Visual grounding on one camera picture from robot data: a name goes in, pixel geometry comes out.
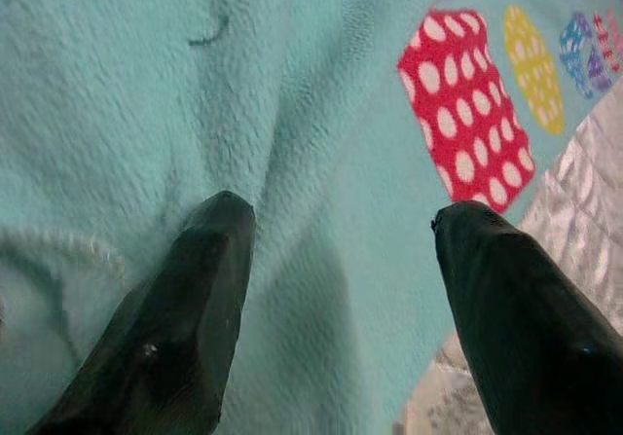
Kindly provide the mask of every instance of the red polka dot patch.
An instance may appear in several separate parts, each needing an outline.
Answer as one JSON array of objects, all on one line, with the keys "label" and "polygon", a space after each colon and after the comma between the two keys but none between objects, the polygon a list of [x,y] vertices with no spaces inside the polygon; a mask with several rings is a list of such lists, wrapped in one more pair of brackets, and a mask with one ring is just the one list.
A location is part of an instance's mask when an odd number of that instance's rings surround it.
[{"label": "red polka dot patch", "polygon": [[398,62],[426,146],[452,201],[504,211],[534,175],[528,135],[473,10],[432,11]]}]

